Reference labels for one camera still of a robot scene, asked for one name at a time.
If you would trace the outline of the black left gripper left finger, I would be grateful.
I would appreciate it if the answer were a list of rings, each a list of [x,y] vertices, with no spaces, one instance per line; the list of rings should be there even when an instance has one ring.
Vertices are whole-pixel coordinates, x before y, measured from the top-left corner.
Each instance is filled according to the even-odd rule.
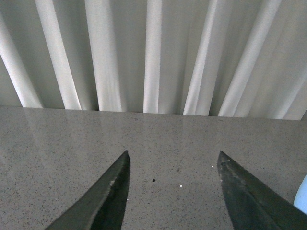
[[[48,230],[121,229],[130,183],[130,157],[125,151]]]

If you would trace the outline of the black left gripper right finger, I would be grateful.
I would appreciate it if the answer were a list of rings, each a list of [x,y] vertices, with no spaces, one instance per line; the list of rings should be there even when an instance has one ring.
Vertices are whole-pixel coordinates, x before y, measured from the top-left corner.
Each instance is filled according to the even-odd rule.
[[[217,169],[236,230],[305,230],[307,216],[235,160],[219,153]]]

